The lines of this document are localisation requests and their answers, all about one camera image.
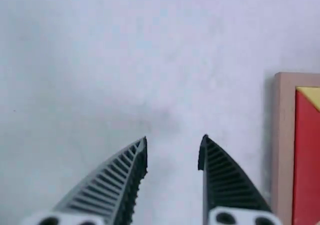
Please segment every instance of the white wall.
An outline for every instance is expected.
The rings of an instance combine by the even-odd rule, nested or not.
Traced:
[[[0,223],[147,135],[133,224],[200,224],[205,133],[270,198],[272,77],[320,73],[319,0],[0,0]]]

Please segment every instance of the red and yellow artwork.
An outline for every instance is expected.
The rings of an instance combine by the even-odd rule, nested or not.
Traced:
[[[320,74],[275,75],[271,208],[283,225],[320,222]]]
[[[320,87],[295,95],[293,225],[320,221]]]

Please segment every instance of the wooden frame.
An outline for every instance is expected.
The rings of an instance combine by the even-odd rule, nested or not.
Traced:
[[[296,87],[320,87],[320,74],[280,72],[274,85],[271,208],[292,225]]]

